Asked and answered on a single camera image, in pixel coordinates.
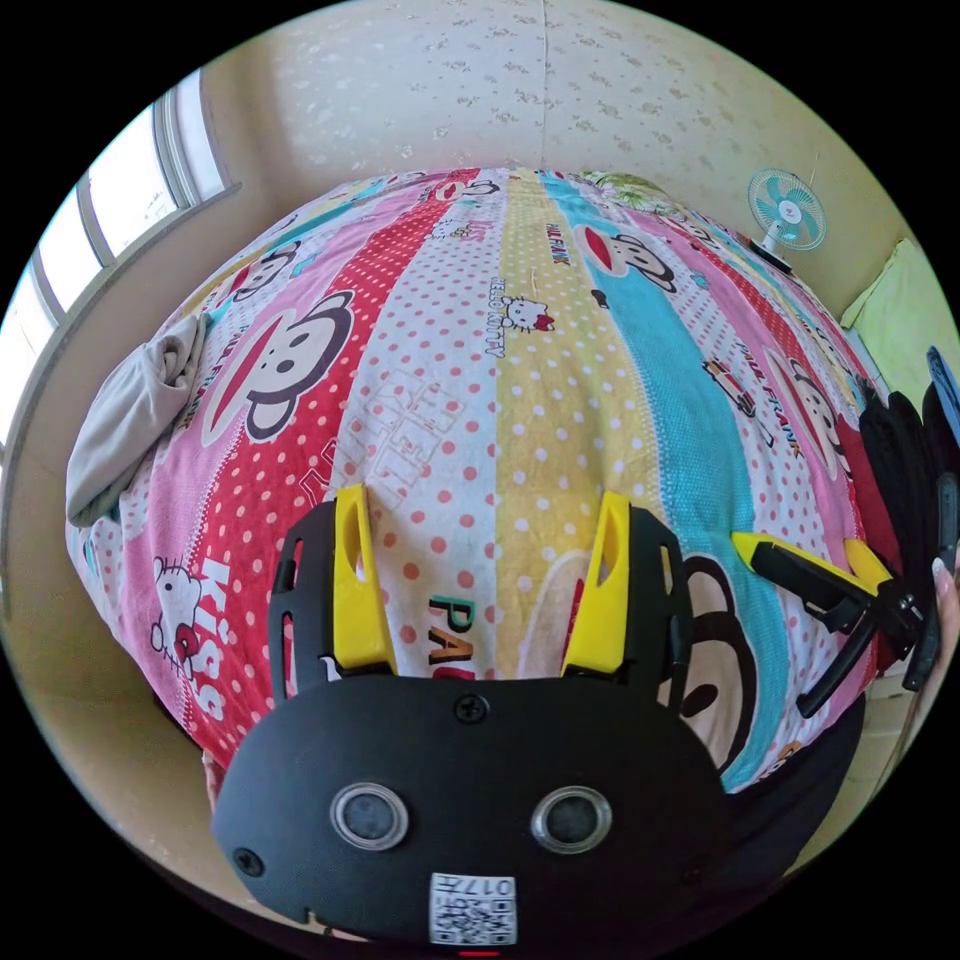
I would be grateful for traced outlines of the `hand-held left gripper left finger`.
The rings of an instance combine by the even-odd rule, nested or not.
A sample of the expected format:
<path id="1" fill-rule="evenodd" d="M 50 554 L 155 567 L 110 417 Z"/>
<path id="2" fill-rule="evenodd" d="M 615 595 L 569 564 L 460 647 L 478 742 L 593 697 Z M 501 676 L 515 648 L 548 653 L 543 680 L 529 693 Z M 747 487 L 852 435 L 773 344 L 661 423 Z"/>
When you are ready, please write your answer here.
<path id="1" fill-rule="evenodd" d="M 374 556 L 367 488 L 338 491 L 332 512 L 330 610 L 326 657 L 342 676 L 396 676 L 397 663 Z"/>

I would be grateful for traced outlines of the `person's right hand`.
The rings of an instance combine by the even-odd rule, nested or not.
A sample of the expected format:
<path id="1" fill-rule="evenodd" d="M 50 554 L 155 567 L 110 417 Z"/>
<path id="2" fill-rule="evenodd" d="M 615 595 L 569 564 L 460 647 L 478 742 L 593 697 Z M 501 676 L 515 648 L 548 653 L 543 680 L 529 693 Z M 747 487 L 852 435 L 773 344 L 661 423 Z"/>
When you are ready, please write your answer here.
<path id="1" fill-rule="evenodd" d="M 937 557 L 932 563 L 932 576 L 940 626 L 940 648 L 930 682 L 939 686 L 949 669 L 959 639 L 958 567 L 949 567 Z"/>

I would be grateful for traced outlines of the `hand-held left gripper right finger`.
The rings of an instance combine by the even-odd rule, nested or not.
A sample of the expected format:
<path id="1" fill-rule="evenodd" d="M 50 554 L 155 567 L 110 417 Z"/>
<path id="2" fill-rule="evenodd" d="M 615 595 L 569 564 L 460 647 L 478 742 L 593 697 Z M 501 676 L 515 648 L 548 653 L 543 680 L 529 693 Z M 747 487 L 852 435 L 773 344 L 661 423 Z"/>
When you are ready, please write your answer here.
<path id="1" fill-rule="evenodd" d="M 601 500 L 590 561 L 563 673 L 615 673 L 624 660 L 629 608 L 631 505 L 622 494 Z"/>

